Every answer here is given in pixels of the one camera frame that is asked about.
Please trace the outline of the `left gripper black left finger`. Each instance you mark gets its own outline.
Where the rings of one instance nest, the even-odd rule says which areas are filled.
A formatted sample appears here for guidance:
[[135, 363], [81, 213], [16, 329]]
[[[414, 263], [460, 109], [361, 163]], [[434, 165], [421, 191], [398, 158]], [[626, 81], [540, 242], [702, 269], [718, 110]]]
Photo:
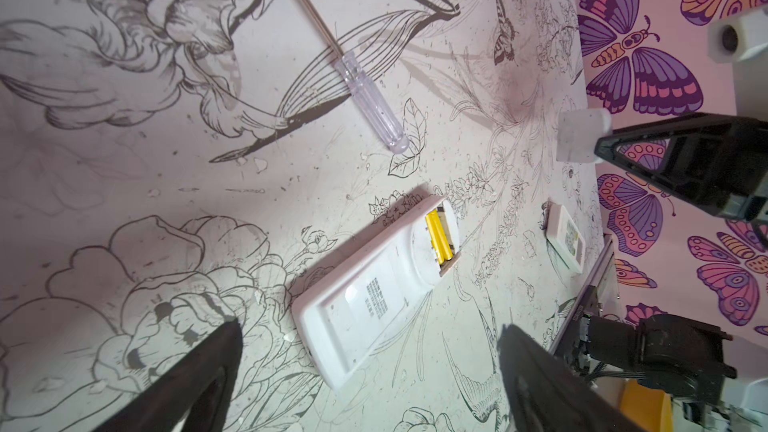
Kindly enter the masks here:
[[221, 431], [243, 350], [238, 321], [223, 323], [98, 431]]

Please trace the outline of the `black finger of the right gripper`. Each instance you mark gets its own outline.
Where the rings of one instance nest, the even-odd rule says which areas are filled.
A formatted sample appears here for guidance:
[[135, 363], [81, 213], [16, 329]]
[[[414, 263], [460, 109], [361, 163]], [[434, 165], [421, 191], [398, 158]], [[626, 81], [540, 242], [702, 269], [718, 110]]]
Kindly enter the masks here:
[[[660, 163], [643, 165], [630, 145], [664, 141]], [[594, 152], [707, 214], [741, 222], [767, 220], [767, 123], [692, 113], [618, 129]]]

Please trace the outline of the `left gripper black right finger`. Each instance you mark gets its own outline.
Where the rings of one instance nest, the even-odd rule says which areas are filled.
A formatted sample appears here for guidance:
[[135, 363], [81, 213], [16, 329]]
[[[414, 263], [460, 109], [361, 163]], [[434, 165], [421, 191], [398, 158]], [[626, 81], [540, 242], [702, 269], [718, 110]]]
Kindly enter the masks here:
[[638, 431], [516, 325], [497, 342], [499, 369], [517, 431]]

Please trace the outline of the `white remote control green buttons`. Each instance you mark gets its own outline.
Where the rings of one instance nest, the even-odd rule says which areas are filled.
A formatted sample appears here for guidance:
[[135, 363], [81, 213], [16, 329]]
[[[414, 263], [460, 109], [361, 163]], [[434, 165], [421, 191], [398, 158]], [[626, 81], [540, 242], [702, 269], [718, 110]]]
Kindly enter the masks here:
[[[425, 216], [441, 209], [455, 256], [440, 266]], [[293, 303], [297, 333], [320, 376], [340, 390], [401, 325], [461, 253], [457, 215], [444, 196], [418, 202]]]

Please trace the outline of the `clear handle screwdriver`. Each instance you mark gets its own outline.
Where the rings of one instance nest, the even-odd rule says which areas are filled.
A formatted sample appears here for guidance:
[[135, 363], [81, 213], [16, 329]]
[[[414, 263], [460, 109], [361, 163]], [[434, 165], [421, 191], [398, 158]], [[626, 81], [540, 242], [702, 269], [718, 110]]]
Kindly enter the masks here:
[[348, 88], [353, 102], [382, 143], [393, 154], [406, 152], [410, 141], [402, 122], [395, 116], [374, 81], [357, 62], [352, 52], [345, 52], [311, 0], [299, 0], [312, 22], [337, 56], [334, 68]]

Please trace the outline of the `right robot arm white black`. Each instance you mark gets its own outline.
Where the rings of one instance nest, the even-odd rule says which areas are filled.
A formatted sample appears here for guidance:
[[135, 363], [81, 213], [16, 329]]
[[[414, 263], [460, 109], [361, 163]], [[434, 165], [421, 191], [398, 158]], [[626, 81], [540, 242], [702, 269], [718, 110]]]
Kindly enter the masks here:
[[[714, 238], [693, 235], [696, 283], [736, 327], [767, 301], [767, 125], [755, 118], [694, 113], [620, 129], [596, 155], [617, 172], [598, 179], [607, 226], [622, 253], [638, 257], [661, 237], [662, 198], [675, 198], [725, 223]], [[590, 326], [589, 349], [641, 385], [710, 407], [767, 410], [767, 351], [719, 327], [637, 305], [608, 344], [608, 325]]]

